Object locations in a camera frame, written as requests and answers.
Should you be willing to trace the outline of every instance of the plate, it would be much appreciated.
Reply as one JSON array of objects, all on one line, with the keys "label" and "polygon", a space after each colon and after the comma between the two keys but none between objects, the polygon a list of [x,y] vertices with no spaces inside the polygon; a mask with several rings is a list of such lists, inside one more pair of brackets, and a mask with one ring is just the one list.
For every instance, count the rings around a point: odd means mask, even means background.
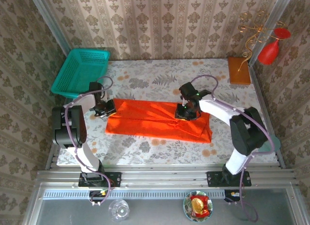
[{"label": "plate", "polygon": [[213,203],[212,203],[211,199],[208,199],[208,209],[210,210],[209,216],[204,217],[204,218],[197,218],[195,215],[192,215],[192,202],[190,200],[190,198],[192,196],[195,196],[195,195],[207,196],[207,194],[205,192],[198,191],[198,190],[190,192],[189,194],[187,194],[186,198],[183,201],[183,210],[184,210],[186,217],[189,218],[191,221],[197,222],[197,223],[204,222],[208,218],[210,218],[210,216],[212,214]]}]

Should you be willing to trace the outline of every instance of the patterned wallpaper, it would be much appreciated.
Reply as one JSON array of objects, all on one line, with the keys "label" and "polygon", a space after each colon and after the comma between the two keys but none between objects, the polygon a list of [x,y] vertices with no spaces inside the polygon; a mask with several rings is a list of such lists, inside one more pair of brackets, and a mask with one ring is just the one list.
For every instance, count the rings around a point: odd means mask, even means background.
[{"label": "patterned wallpaper", "polygon": [[310,211],[310,0],[291,0],[281,21],[291,38],[280,41],[270,65],[255,69],[286,165],[295,169]]},{"label": "patterned wallpaper", "polygon": [[[45,0],[71,48],[103,48],[111,59],[226,58],[276,0]],[[239,18],[239,14],[248,15]]]},{"label": "patterned wallpaper", "polygon": [[32,0],[0,0],[0,224],[21,224],[51,144],[64,55]]}]

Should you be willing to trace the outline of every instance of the clear glass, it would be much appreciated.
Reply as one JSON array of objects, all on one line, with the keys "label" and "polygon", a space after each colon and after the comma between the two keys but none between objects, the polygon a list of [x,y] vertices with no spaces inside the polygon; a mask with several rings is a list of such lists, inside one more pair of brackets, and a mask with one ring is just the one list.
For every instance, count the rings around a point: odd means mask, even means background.
[{"label": "clear glass", "polygon": [[120,222],[129,216],[129,205],[124,200],[114,200],[108,207],[108,213],[113,222]]}]

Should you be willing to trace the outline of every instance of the orange cloth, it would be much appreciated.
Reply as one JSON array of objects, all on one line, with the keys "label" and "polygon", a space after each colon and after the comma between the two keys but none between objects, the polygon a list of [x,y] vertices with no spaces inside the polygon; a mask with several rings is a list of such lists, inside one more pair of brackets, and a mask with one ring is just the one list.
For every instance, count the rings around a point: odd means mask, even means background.
[{"label": "orange cloth", "polygon": [[210,143],[210,114],[195,121],[174,118],[177,103],[114,99],[116,114],[108,118],[106,133],[149,136]]}]

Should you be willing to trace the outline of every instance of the teal basket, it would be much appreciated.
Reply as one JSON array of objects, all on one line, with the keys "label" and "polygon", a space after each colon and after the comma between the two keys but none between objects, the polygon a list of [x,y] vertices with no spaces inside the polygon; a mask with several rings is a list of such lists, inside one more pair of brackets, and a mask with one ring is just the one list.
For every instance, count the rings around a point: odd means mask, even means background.
[{"label": "teal basket", "polygon": [[51,91],[66,98],[76,98],[88,91],[89,83],[104,76],[110,53],[105,50],[77,48],[70,51]]}]

